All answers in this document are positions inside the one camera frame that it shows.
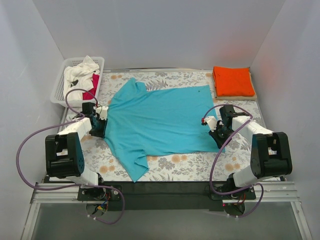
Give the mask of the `teal t shirt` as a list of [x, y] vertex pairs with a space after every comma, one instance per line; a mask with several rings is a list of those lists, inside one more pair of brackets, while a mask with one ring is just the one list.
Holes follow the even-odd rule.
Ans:
[[147, 91], [131, 78], [112, 98], [104, 140], [133, 182], [148, 172], [148, 156], [217, 153], [201, 124], [214, 105], [209, 85]]

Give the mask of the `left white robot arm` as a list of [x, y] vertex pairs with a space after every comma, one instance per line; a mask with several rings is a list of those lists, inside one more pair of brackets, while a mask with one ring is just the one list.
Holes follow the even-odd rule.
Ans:
[[105, 137], [107, 113], [107, 106], [85, 102], [82, 104], [82, 112], [73, 117], [74, 123], [45, 138], [48, 176], [79, 184], [82, 188], [80, 193], [94, 200], [102, 200], [107, 191], [101, 184], [102, 177], [85, 167], [81, 140], [87, 134], [102, 139]]

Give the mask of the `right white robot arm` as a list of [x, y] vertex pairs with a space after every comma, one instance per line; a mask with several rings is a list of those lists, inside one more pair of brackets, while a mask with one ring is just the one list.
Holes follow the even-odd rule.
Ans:
[[240, 134], [251, 145], [250, 164], [231, 174], [221, 188], [209, 182], [210, 190], [220, 196], [237, 199], [246, 189], [262, 180], [291, 174], [293, 170], [289, 139], [284, 132], [274, 132], [253, 121], [253, 116], [233, 105], [220, 105], [220, 120], [205, 114], [202, 125], [209, 126], [209, 135], [221, 153], [236, 134]]

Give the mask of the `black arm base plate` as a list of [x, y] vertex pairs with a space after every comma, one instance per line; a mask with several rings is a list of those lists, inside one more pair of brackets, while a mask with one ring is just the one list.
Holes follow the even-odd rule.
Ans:
[[253, 189], [236, 193], [234, 198], [214, 194], [205, 181], [104, 181], [103, 186], [122, 192], [126, 210], [209, 210], [223, 211], [223, 200], [238, 197], [255, 200]]

